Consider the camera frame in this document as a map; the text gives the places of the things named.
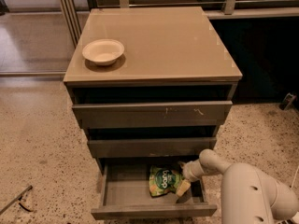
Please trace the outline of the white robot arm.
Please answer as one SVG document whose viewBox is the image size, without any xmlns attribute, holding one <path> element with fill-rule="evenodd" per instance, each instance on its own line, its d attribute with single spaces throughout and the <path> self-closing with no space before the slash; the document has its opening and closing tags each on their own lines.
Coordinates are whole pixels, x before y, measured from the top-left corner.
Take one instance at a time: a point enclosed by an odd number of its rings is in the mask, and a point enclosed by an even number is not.
<svg viewBox="0 0 299 224">
<path fill-rule="evenodd" d="M 250 164 L 228 162 L 215 151 L 204 149 L 197 160 L 180 161 L 179 166 L 189 184 L 205 175 L 222 175 L 221 224 L 275 224 L 298 213 L 295 192 Z"/>
</svg>

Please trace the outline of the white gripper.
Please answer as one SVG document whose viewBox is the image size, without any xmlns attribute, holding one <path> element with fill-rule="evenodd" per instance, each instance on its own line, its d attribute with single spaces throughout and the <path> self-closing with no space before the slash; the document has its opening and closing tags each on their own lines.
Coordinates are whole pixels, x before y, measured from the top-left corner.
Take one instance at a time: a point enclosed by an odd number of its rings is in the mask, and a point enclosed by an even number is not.
<svg viewBox="0 0 299 224">
<path fill-rule="evenodd" d="M 196 161 L 179 161 L 178 165 L 182 169 L 184 180 L 182 180 L 176 190 L 177 196 L 181 197 L 191 187 L 191 182 L 199 180 L 204 175 L 210 175 L 211 172 L 205 168 L 200 160 Z"/>
</svg>

